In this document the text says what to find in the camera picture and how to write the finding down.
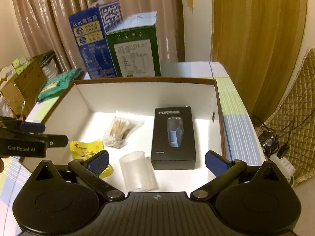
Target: table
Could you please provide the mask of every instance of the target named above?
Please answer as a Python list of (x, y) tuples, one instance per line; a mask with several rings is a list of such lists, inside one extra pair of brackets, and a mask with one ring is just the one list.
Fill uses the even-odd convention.
[[(218, 62), (184, 62), (161, 64), (162, 76), (216, 79), (224, 119), (226, 154), (229, 160), (240, 159), (248, 165), (261, 165), (263, 151), (245, 106), (224, 67)], [(58, 98), (36, 104), (27, 121), (40, 122)], [(0, 232), (4, 236), (18, 235), (12, 204), (30, 176), (18, 157), (4, 159), (5, 170), (0, 174)]]

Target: black plug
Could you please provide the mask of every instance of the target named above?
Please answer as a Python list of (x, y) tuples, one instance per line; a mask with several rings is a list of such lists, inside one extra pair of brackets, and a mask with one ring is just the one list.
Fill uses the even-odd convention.
[(282, 157), (284, 157), (287, 154), (289, 149), (290, 149), (290, 147), (287, 144), (284, 144), (283, 146), (280, 147), (280, 149), (277, 153), (277, 157), (279, 159), (281, 159)]

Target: small cooling fan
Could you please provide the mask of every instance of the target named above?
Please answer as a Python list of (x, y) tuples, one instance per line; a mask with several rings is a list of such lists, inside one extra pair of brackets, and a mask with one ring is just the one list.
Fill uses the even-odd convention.
[(271, 155), (278, 147), (278, 138), (273, 132), (264, 130), (258, 139), (266, 155)]

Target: yellow packet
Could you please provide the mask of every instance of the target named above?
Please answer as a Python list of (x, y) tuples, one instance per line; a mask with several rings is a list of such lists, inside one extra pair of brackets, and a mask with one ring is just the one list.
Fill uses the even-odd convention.
[[(87, 160), (92, 157), (94, 154), (97, 154), (99, 151), (103, 150), (103, 142), (97, 140), (91, 143), (84, 143), (78, 141), (70, 142), (70, 150), (72, 153), (72, 159), (82, 159)], [(100, 174), (100, 178), (105, 178), (110, 176), (114, 172), (112, 166), (108, 164), (108, 167)]]

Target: blue milk carton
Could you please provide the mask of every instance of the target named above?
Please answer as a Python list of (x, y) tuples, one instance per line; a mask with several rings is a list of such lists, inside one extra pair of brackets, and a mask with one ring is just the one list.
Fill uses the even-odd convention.
[(117, 77), (105, 33), (121, 21), (119, 1), (92, 7), (69, 17), (73, 35), (91, 79)]

